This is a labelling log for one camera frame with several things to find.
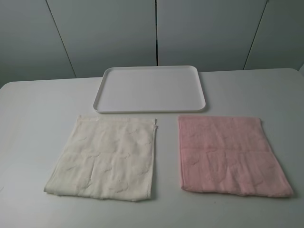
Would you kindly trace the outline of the pink towel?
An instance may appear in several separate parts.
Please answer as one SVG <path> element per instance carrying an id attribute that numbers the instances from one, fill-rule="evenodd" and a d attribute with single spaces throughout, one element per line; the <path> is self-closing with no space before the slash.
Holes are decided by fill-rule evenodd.
<path id="1" fill-rule="evenodd" d="M 183 190 L 274 198 L 293 195 L 259 118 L 181 115 L 178 127 Z"/>

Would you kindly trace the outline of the white rectangular plastic tray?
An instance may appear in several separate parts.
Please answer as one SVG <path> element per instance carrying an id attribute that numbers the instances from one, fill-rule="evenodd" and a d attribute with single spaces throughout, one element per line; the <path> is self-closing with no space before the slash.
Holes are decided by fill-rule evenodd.
<path id="1" fill-rule="evenodd" d="M 205 106 L 199 73 L 193 66 L 109 68 L 93 103 L 101 114 L 188 113 Z"/>

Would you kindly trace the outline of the cream white towel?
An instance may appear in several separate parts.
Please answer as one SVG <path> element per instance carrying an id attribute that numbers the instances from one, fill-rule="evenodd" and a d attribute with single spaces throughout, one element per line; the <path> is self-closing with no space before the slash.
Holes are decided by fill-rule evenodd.
<path id="1" fill-rule="evenodd" d="M 78 116 L 44 192 L 99 200 L 150 199 L 156 123 Z"/>

